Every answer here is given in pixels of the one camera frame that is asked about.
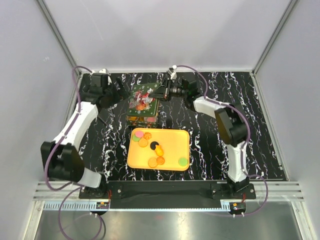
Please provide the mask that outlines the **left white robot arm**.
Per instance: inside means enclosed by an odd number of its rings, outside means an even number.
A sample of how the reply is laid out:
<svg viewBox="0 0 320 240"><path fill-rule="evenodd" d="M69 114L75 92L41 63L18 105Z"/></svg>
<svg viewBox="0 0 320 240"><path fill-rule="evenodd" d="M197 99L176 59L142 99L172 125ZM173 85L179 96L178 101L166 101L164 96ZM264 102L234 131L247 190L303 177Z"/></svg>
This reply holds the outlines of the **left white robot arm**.
<svg viewBox="0 0 320 240"><path fill-rule="evenodd" d="M90 83L85 90L76 87L77 107L62 131L52 140L45 141L40 147L44 179L52 191L55 188L50 179L66 181L67 185L90 188L97 198L108 193L108 186L103 182L103 175L85 166L79 149L81 141L101 110L108 109L129 97L121 78L112 78L104 72L90 73Z"/></svg>

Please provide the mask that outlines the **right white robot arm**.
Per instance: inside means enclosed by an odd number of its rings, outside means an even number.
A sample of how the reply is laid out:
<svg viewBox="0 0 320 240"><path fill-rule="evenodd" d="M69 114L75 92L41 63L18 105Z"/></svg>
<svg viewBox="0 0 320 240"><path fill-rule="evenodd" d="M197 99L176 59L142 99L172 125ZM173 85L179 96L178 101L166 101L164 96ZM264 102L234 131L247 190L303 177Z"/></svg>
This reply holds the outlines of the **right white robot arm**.
<svg viewBox="0 0 320 240"><path fill-rule="evenodd" d="M227 146L229 163L227 183L221 187L220 192L235 199L242 198L250 183L246 167L250 127L241 105L221 102L201 95L196 82L188 82L184 79L181 84L171 79L164 80L149 96L166 102L172 97L182 98L189 110L216 120L219 137Z"/></svg>

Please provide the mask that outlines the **gold tin lid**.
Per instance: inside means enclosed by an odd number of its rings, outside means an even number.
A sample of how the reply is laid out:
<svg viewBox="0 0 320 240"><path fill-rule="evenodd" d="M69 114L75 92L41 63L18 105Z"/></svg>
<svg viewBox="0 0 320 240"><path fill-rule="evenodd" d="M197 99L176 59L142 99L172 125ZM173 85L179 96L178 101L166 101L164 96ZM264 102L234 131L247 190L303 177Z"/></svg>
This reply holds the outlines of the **gold tin lid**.
<svg viewBox="0 0 320 240"><path fill-rule="evenodd" d="M131 88L127 115L129 117L155 117L158 112L159 100L151 94L160 86L159 83L135 84Z"/></svg>

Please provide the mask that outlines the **orange bear cookie top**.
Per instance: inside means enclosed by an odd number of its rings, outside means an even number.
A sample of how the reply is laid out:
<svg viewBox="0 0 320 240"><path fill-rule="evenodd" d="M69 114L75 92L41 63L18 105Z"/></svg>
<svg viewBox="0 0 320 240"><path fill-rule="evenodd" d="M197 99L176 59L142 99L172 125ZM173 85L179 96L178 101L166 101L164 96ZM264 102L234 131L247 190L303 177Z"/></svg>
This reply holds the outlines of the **orange bear cookie top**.
<svg viewBox="0 0 320 240"><path fill-rule="evenodd" d="M130 120L130 121L138 121L139 118L136 117L136 116L131 116L131 117L129 118L129 120Z"/></svg>

